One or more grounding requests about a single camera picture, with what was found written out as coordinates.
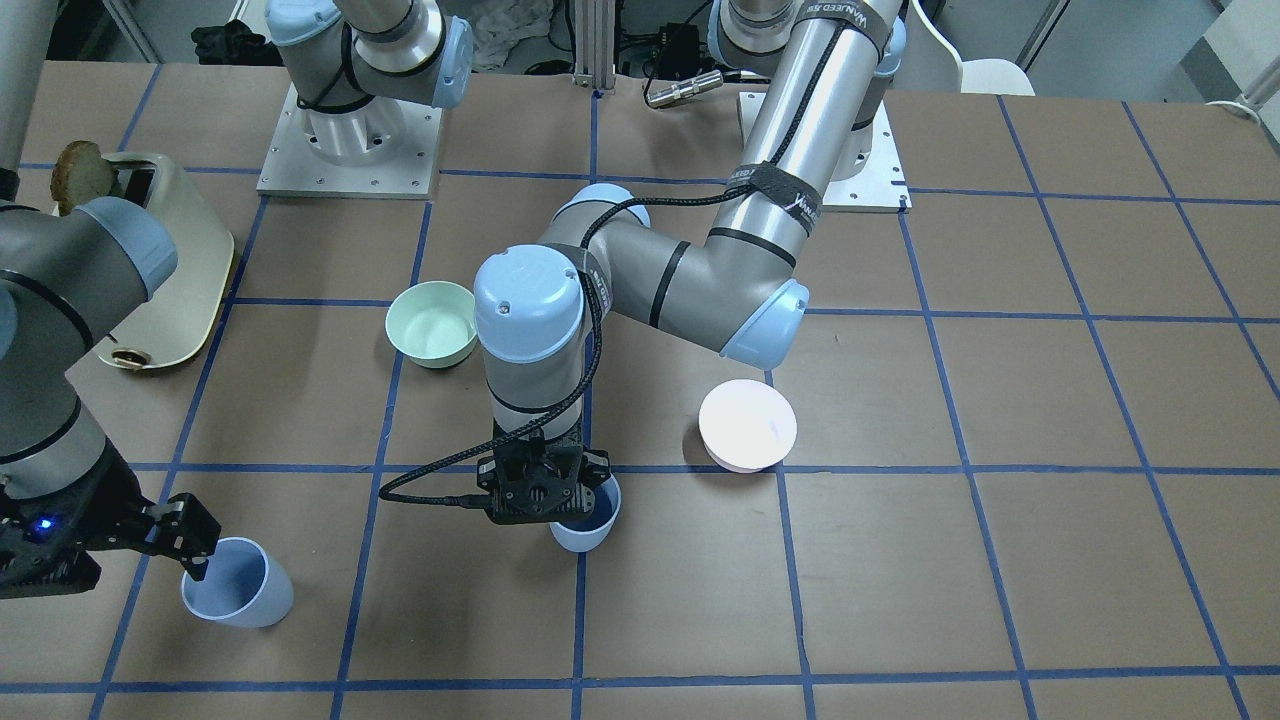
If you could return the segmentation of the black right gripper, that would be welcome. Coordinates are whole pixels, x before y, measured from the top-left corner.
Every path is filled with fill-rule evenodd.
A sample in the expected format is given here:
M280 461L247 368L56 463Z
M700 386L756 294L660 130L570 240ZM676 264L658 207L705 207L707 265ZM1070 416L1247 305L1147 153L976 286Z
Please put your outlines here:
M93 468L70 486L19 498L3 477L1 597L27 600L92 591L101 577L93 553L127 550L177 561L202 582L221 524L192 493L157 503L127 465Z

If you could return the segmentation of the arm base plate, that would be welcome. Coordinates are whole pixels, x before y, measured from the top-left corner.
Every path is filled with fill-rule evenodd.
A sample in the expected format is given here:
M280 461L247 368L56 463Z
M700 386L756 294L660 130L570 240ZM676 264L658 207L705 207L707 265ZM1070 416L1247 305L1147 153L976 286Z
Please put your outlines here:
M347 114L305 110L289 88L256 190L273 197L431 197L442 143L440 108L375 97Z
M911 206L888 114L881 104L868 127L846 137L822 210L896 213Z

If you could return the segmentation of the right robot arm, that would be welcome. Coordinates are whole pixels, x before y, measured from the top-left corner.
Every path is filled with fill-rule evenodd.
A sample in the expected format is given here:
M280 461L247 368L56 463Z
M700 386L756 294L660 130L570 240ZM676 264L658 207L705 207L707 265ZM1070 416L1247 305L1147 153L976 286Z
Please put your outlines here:
M177 268L161 223L124 199L60 217L17 202L17 173L52 1L3 4L1 474L3 597L96 587L93 552L178 561L201 582L220 524L189 493L146 498L67 372Z

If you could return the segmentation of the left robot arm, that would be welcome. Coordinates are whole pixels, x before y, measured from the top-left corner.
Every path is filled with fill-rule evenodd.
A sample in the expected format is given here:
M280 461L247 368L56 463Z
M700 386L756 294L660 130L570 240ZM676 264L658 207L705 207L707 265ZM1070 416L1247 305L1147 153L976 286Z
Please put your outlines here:
M771 85L701 243L655 231L654 197L595 183L545 233L494 254L474 282L493 437L387 482L387 502L474 509L497 524L584 521L608 455L582 437L582 397L618 313L769 372L809 301L795 266L828 187L852 176L906 45L900 1L714 1L716 56Z

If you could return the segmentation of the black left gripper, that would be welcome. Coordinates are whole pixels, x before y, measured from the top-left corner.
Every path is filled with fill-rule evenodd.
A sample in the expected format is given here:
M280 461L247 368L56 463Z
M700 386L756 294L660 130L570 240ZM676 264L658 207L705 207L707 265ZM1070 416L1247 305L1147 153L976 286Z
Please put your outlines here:
M480 509L500 525L586 521L600 505L598 489L611 477L608 452L588 448L579 430L545 439L534 430L480 461Z

